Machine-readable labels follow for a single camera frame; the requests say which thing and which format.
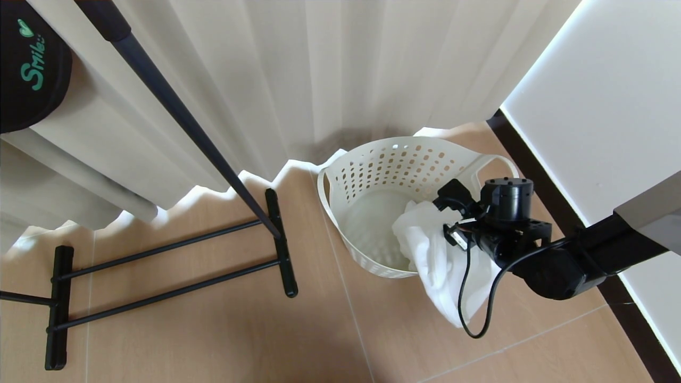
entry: basket handle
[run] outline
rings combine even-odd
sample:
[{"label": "basket handle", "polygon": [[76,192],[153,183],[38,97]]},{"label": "basket handle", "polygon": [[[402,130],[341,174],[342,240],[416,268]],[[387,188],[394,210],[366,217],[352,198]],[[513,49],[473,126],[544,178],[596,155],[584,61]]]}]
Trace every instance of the basket handle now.
[{"label": "basket handle", "polygon": [[[338,227],[338,222],[336,221],[336,218],[334,217],[333,212],[331,212],[331,206],[329,206],[329,201],[326,199],[326,193],[324,192],[324,176],[326,175],[326,169],[321,169],[319,171],[319,175],[317,175],[317,193],[319,194],[319,200],[321,201],[321,205],[324,207],[324,210],[326,211],[326,215],[329,216],[329,219],[331,219],[331,222],[333,222],[334,226],[336,226],[336,229],[340,228]],[[329,194],[331,194],[331,189],[333,186],[331,185],[331,182],[329,182]]]},{"label": "basket handle", "polygon": [[[482,170],[487,164],[490,162],[494,161],[495,159],[500,159],[502,162],[504,162],[509,169],[511,170],[511,173],[514,178],[520,177],[518,174],[518,168],[516,168],[516,165],[508,158],[502,156],[502,155],[496,155],[496,154],[483,154],[480,155],[478,158],[473,161],[470,165],[468,165],[467,168],[464,169],[461,174],[457,178],[459,179],[470,179],[473,185],[480,185],[480,179],[477,177],[477,173]],[[474,199],[479,200],[480,195],[479,192],[477,192],[478,195],[473,196]]]}]

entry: white garment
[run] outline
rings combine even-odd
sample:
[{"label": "white garment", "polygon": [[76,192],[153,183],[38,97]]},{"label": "white garment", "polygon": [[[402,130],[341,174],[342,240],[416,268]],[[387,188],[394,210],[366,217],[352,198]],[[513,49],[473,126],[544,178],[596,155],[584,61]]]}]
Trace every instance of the white garment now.
[{"label": "white garment", "polygon": [[[429,201],[419,204],[410,201],[405,213],[392,226],[402,254],[411,261],[409,269],[418,271],[430,300],[456,327],[462,327],[457,307],[466,270],[466,252],[447,243],[442,225],[452,224],[460,218],[461,214],[451,209],[438,211]],[[471,268],[462,299],[466,324],[489,296],[499,270],[477,246],[471,249]]]},{"label": "white garment", "polygon": [[[111,205],[149,220],[195,185],[227,189],[73,0],[29,3],[72,48],[74,70],[62,105],[8,142],[101,200],[94,215]],[[288,159],[486,120],[579,0],[115,3],[232,168],[271,180]],[[71,206],[56,187],[33,195]],[[12,216],[51,227],[32,209]]]}]

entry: robotic arm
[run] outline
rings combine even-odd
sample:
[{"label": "robotic arm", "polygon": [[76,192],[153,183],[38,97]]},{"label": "robotic arm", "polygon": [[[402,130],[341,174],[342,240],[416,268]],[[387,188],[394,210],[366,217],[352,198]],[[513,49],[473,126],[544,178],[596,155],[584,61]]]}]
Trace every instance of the robotic arm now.
[{"label": "robotic arm", "polygon": [[452,226],[444,225],[449,244],[464,250],[477,245],[501,267],[483,331],[473,335],[464,328],[472,337],[486,332],[496,285],[507,271],[537,294],[563,300],[667,251],[681,254],[681,172],[625,202],[609,217],[555,242],[550,241],[551,224],[530,218],[533,193],[529,179],[490,179],[476,202],[453,179],[433,201],[440,211],[449,207],[463,216]]}]

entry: black baseboard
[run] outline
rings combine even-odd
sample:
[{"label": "black baseboard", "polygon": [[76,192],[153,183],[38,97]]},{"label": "black baseboard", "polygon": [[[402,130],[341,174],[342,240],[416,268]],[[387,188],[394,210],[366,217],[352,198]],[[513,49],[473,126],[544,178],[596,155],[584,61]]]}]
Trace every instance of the black baseboard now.
[{"label": "black baseboard", "polygon": [[[535,155],[506,116],[499,110],[487,124],[509,152],[523,175],[535,182],[535,191],[546,205],[546,209],[566,236],[576,228],[584,227],[582,220],[558,190]],[[646,366],[650,377],[656,383],[681,383],[676,368],[652,332],[639,307],[624,287],[622,280],[615,276],[598,286],[603,298],[612,309],[617,321],[629,337],[639,357]]]}]

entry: basket bottom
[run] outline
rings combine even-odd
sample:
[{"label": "basket bottom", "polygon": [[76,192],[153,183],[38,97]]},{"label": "basket bottom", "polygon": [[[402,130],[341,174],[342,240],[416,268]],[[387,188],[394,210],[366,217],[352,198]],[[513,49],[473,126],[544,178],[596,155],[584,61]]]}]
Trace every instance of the basket bottom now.
[{"label": "basket bottom", "polygon": [[410,200],[399,191],[377,190],[358,198],[338,224],[348,241],[375,262],[409,271],[409,259],[400,251],[392,224]]}]

